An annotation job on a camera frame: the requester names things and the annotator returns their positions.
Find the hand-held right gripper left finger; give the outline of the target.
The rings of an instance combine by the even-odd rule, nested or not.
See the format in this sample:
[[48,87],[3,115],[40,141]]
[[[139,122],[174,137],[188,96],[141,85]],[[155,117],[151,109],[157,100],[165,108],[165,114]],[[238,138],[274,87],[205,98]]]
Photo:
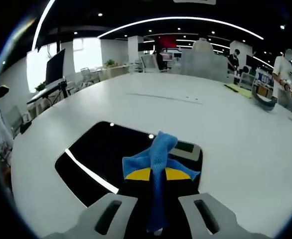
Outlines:
[[108,193],[84,210],[75,226],[46,239],[124,239],[146,233],[152,199],[152,170],[125,177],[117,194]]

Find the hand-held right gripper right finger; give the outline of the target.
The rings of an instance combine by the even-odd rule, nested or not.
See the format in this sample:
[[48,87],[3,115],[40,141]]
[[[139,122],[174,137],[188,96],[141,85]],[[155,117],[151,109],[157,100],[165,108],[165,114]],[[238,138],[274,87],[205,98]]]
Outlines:
[[267,239],[241,227],[233,211],[181,170],[164,170],[164,206],[172,239]]

